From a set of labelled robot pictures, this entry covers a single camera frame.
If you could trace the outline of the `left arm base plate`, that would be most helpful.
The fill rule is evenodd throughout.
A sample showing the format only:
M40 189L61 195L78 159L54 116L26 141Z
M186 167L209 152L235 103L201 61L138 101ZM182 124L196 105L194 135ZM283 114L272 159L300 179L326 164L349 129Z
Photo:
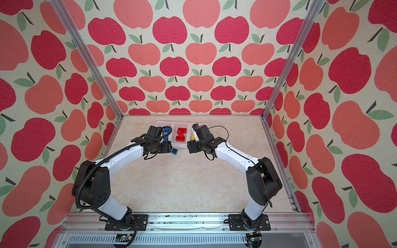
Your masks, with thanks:
M106 231L145 231L149 215L129 214L119 221L106 220Z

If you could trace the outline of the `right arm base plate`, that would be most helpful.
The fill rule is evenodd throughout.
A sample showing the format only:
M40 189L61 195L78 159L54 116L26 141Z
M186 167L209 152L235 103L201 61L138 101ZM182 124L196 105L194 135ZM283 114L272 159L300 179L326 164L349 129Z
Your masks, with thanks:
M257 219L251 220L248 216L242 214L230 214L223 221L229 225L231 231L270 231L270 221L268 215L260 215Z

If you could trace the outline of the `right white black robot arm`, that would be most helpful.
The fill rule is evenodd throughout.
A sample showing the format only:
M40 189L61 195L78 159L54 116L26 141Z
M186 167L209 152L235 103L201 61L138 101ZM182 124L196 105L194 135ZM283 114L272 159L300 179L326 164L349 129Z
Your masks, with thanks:
M271 199L283 187L271 160L267 157L258 159L249 156L220 137L212 141L189 141L187 147L191 154L203 151L206 155L226 161L245 174L250 201L242 211L242 222L248 230L257 228L264 209L272 205Z

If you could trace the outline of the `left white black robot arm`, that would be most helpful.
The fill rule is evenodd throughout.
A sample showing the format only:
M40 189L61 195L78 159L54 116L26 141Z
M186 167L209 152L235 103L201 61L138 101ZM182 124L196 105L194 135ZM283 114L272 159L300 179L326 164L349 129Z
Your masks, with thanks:
M170 141L141 136L103 159L83 162L72 188L76 207L79 210L93 210L115 222L132 224L134 217L131 209L111 193L111 178L136 159L148 160L149 155L169 154L172 150Z

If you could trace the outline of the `red lego brick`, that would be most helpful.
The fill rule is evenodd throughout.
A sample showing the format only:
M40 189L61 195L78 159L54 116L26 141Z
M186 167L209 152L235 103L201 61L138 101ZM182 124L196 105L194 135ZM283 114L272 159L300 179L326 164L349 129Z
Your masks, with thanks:
M177 142L185 142L185 136L183 136L183 135L178 135L178 136L176 136L176 138L175 138L175 140L177 141Z
M185 133L187 133L187 129L186 128L178 128L177 129L177 134L178 135L185 135Z

